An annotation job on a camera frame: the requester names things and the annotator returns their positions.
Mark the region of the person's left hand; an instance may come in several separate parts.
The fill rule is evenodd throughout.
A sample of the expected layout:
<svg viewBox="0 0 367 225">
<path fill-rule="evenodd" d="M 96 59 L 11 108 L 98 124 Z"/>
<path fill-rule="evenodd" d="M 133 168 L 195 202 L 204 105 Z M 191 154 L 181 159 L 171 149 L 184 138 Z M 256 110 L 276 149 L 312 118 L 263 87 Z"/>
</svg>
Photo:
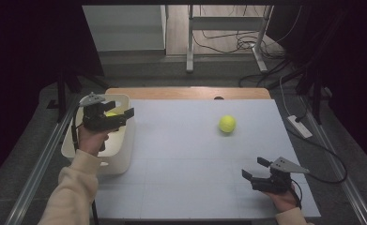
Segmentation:
<svg viewBox="0 0 367 225">
<path fill-rule="evenodd" d="M 78 127 L 78 149 L 89 155 L 97 157 L 102 144 L 109 139 L 113 130 L 92 131 L 84 126 Z"/>
</svg>

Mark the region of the white power strip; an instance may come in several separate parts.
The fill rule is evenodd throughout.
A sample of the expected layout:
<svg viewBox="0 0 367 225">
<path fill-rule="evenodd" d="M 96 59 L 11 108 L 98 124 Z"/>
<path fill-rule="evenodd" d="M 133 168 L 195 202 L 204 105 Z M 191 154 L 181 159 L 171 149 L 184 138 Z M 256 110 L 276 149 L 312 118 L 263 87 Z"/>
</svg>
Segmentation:
<svg viewBox="0 0 367 225">
<path fill-rule="evenodd" d="M 297 117 L 295 115 L 288 116 L 287 120 L 302 138 L 308 139 L 313 136 L 312 132 L 307 129 L 302 122 L 297 121 Z"/>
</svg>

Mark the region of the black metal stand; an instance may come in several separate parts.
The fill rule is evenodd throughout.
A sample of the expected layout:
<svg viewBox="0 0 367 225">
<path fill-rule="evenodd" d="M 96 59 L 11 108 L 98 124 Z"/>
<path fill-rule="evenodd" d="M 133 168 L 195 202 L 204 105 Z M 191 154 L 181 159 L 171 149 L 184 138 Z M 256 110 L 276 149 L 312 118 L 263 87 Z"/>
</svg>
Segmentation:
<svg viewBox="0 0 367 225">
<path fill-rule="evenodd" d="M 67 69 L 61 70 L 57 74 L 56 80 L 57 99 L 51 100 L 47 106 L 48 109 L 58 110 L 58 117 L 56 120 L 57 123 L 60 123 L 67 114 L 66 88 L 68 88 L 74 94 L 80 93 L 83 89 L 83 86 L 79 81 L 79 76 L 84 77 L 104 90 L 107 90 L 111 87 L 110 84 L 97 78 L 94 74 L 88 73 L 80 68 L 69 67 Z"/>
<path fill-rule="evenodd" d="M 296 87 L 296 91 L 300 96 L 307 95 L 310 90 L 313 90 L 313 96 L 311 97 L 313 118 L 318 125 L 321 125 L 320 103 L 322 99 L 322 76 L 316 68 L 307 68 Z"/>
</svg>

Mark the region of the white plastic basket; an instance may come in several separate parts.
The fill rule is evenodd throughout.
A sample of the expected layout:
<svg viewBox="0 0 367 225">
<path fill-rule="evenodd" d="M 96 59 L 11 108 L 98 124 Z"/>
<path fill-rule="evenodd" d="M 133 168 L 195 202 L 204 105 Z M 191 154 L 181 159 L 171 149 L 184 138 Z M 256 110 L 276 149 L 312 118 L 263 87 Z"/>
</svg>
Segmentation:
<svg viewBox="0 0 367 225">
<path fill-rule="evenodd" d="M 106 101 L 114 101 L 116 107 L 109 112 L 122 114 L 125 110 L 131 107 L 130 98 L 126 95 L 100 95 L 105 97 Z M 73 160 L 75 157 L 76 148 L 78 147 L 77 129 L 78 125 L 83 124 L 83 108 L 78 104 L 78 108 L 74 111 L 71 122 L 65 139 L 61 147 L 61 154 Z M 135 131 L 134 116 L 127 120 L 125 126 L 120 127 L 119 130 L 113 130 L 109 134 L 109 139 L 105 141 L 99 151 L 98 157 L 101 160 L 99 173 L 100 174 L 121 174 L 124 173 L 130 165 L 130 156 L 133 147 Z"/>
</svg>

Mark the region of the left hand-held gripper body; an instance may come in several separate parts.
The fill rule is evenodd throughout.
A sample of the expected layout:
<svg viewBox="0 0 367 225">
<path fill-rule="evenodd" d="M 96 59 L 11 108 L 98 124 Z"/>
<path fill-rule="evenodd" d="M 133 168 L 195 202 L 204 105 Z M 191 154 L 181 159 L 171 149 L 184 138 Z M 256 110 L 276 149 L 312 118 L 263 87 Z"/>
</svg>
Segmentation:
<svg viewBox="0 0 367 225">
<path fill-rule="evenodd" d="M 119 130 L 126 125 L 127 120 L 120 119 L 117 116 L 107 117 L 103 110 L 102 103 L 109 102 L 105 97 L 90 93 L 80 102 L 79 106 L 83 108 L 84 127 L 92 131 Z"/>
</svg>

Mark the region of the person's right hand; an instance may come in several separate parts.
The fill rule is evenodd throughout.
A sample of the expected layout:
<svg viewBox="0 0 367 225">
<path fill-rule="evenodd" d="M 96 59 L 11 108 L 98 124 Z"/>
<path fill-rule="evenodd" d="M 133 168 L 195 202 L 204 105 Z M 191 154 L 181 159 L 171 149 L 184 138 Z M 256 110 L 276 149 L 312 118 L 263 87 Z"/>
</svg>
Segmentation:
<svg viewBox="0 0 367 225">
<path fill-rule="evenodd" d="M 265 192 L 265 195 L 272 200 L 279 213 L 286 212 L 297 207 L 297 201 L 290 191 L 280 194 Z"/>
</svg>

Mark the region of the white metal desk frame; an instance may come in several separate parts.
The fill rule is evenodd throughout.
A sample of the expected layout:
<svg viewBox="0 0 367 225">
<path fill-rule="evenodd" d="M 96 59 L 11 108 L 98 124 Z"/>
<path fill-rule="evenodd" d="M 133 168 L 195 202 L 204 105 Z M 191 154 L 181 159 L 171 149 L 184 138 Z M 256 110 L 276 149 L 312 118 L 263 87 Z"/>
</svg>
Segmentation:
<svg viewBox="0 0 367 225">
<path fill-rule="evenodd" d="M 266 6 L 262 17 L 208 17 L 194 16 L 193 5 L 189 5 L 189 34 L 187 47 L 186 70 L 193 72 L 193 31 L 254 31 L 258 33 L 257 40 L 251 45 L 252 54 L 261 72 L 267 72 L 267 66 L 262 58 L 261 44 L 266 33 L 272 6 Z"/>
</svg>

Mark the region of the white cabinet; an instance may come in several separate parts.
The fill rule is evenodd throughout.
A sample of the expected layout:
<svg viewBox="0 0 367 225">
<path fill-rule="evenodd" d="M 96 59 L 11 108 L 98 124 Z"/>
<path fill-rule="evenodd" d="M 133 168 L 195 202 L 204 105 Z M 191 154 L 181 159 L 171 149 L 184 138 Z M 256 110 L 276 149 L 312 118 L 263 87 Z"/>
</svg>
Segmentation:
<svg viewBox="0 0 367 225">
<path fill-rule="evenodd" d="M 165 5 L 83 6 L 99 52 L 165 49 Z"/>
</svg>

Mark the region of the aluminium rail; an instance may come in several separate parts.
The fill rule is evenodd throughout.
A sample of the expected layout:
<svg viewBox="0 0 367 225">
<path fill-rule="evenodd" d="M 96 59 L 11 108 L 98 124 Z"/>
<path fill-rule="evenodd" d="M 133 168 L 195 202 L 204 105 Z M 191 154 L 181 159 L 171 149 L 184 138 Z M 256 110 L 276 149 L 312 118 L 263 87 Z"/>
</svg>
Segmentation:
<svg viewBox="0 0 367 225">
<path fill-rule="evenodd" d="M 312 127 L 313 135 L 317 138 L 320 144 L 323 147 L 326 147 L 332 153 L 336 153 L 335 148 L 330 142 L 325 130 L 318 122 L 314 119 L 313 114 L 311 112 L 311 106 L 305 99 L 305 97 L 299 98 L 301 103 L 305 105 L 306 109 L 306 118 L 309 120 L 309 124 Z M 344 166 L 339 160 L 332 156 L 328 155 L 329 164 L 335 174 L 343 178 L 344 177 Z M 353 179 L 348 175 L 344 182 L 341 183 L 341 187 L 344 190 L 344 193 L 349 200 L 357 218 L 361 225 L 367 225 L 367 204 L 362 198 L 359 189 L 356 187 Z"/>
<path fill-rule="evenodd" d="M 15 202 L 14 206 L 12 207 L 4 225 L 22 224 L 23 219 L 27 213 L 27 210 L 38 190 L 39 184 L 49 166 L 49 163 L 54 154 L 56 146 L 61 140 L 63 131 L 66 129 L 67 125 L 69 124 L 73 116 L 73 111 L 76 105 L 78 104 L 79 99 L 80 97 L 77 94 L 73 94 L 68 99 L 67 111 L 65 112 L 65 115 L 63 116 L 61 121 L 55 125 L 50 138 L 40 151 L 40 155 L 38 157 L 35 166 L 33 167 L 33 171 L 28 176 L 27 181 L 25 182 L 25 185 L 23 186 L 23 189 L 20 192 L 20 195 L 17 198 L 17 201 Z"/>
</svg>

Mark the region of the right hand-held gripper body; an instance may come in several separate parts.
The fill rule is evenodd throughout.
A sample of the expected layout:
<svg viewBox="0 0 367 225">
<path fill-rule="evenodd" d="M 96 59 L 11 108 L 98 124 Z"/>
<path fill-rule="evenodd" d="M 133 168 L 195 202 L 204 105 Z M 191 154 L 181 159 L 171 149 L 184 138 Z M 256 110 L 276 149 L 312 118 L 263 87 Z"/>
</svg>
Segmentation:
<svg viewBox="0 0 367 225">
<path fill-rule="evenodd" d="M 270 177 L 253 177 L 251 181 L 253 190 L 270 192 L 274 194 L 285 193 L 289 188 L 291 188 L 291 173 L 305 174 L 310 172 L 308 169 L 305 169 L 284 157 L 279 157 L 276 160 L 270 162 L 271 164 L 268 167 Z"/>
</svg>

